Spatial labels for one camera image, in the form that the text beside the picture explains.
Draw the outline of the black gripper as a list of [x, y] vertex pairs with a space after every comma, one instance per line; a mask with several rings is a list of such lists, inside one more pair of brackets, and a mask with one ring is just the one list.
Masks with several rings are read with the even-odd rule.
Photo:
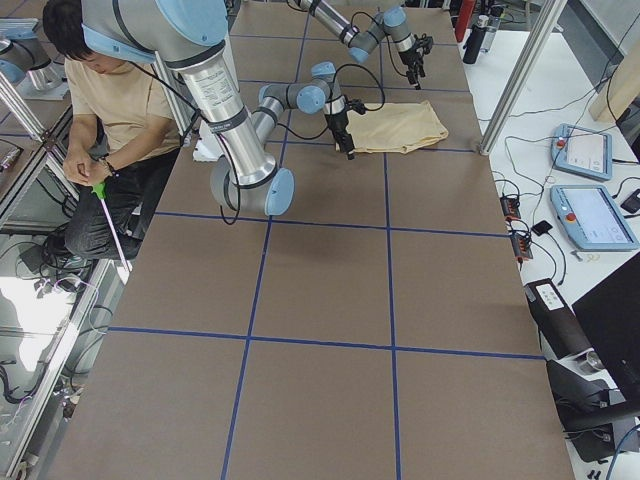
[[347, 97], [339, 97], [330, 100], [324, 105], [324, 117], [333, 139], [337, 143], [340, 152], [345, 152], [349, 160], [355, 158], [353, 138], [347, 131], [349, 125], [348, 112], [354, 110], [363, 115], [366, 112], [363, 102], [359, 99], [349, 100]]
[[433, 43], [433, 37], [427, 34], [409, 34], [397, 43], [397, 51], [407, 70], [407, 79], [416, 90], [421, 89], [420, 81], [425, 77], [423, 58], [431, 52]]

